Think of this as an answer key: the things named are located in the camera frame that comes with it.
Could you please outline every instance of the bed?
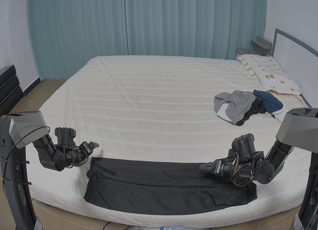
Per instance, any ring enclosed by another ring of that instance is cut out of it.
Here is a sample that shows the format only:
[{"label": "bed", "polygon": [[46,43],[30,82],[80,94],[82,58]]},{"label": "bed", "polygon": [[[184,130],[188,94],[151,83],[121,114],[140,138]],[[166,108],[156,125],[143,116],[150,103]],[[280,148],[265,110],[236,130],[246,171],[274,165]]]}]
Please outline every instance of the bed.
[{"label": "bed", "polygon": [[[288,48],[284,44],[286,35],[279,34],[280,38],[277,33],[273,54],[280,57],[277,45],[282,45],[282,60],[287,63],[288,53],[295,48]],[[308,95],[306,87],[301,83],[300,86]],[[267,153],[273,145],[280,124],[269,113],[253,115],[239,127],[217,117],[213,110],[216,94],[254,89],[258,89],[257,84],[235,60],[95,57],[68,79],[40,110],[51,129],[59,126],[76,129],[76,144],[99,143],[100,147],[92,154],[94,157],[209,162],[227,156],[232,140],[241,134],[254,134],[256,150]],[[278,97],[288,109],[305,105],[292,95]],[[162,216],[112,211],[85,202],[83,196],[88,183],[85,174],[90,160],[82,167],[55,172],[42,168],[33,146],[27,146],[26,153],[30,161],[27,170],[32,198],[76,214],[146,227],[211,228],[297,207],[303,199],[310,164],[310,153],[295,148],[271,183],[257,183],[258,198],[249,204],[202,214]]]}]

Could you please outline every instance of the wall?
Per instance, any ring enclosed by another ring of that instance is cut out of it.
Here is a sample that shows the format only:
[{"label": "wall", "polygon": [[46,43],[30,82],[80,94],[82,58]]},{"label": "wall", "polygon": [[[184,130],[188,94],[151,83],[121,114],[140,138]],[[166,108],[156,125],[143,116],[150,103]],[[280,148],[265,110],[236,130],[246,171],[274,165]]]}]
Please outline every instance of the wall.
[{"label": "wall", "polygon": [[27,0],[1,0],[0,14],[0,68],[14,64],[25,90],[39,77],[29,37]]},{"label": "wall", "polygon": [[318,0],[267,0],[264,38],[276,28],[318,50]]}]

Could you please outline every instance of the teal curtain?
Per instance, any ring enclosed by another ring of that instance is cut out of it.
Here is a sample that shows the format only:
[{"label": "teal curtain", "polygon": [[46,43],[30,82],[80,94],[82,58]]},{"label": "teal curtain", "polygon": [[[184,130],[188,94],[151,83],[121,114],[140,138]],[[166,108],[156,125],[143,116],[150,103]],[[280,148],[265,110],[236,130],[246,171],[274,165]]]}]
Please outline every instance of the teal curtain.
[{"label": "teal curtain", "polygon": [[69,78],[96,56],[127,55],[125,0],[28,0],[40,79]]},{"label": "teal curtain", "polygon": [[266,0],[126,0],[129,54],[234,59],[263,37]]},{"label": "teal curtain", "polygon": [[40,78],[105,55],[234,59],[263,37],[266,0],[28,0]]}]

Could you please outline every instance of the gray sweater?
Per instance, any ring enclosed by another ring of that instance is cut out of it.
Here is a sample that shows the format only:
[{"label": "gray sweater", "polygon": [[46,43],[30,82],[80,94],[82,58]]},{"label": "gray sweater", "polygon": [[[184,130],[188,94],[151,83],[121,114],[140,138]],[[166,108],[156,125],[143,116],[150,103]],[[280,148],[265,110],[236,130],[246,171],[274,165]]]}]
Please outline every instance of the gray sweater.
[{"label": "gray sweater", "polygon": [[214,97],[214,111],[217,113],[220,110],[221,105],[229,103],[225,113],[230,120],[236,124],[243,119],[244,114],[251,108],[254,100],[255,96],[251,92],[238,90],[233,91],[231,94],[221,92]]}]

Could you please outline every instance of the floor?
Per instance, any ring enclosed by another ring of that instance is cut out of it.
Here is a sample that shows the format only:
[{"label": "floor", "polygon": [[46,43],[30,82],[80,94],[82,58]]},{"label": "floor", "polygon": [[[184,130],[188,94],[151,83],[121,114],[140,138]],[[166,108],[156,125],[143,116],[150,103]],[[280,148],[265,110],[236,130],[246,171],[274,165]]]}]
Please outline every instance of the floor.
[{"label": "floor", "polygon": [[[12,113],[39,110],[44,102],[63,84],[63,79],[44,80],[26,97],[22,98],[12,109]],[[55,207],[47,206],[32,200],[36,215],[40,218],[44,230],[102,230],[107,221],[79,216]],[[288,230],[300,206],[289,211],[227,227],[212,228],[213,230]],[[15,224],[2,189],[0,189],[0,228],[13,230]],[[127,225],[110,223],[105,230],[123,230]]]}]

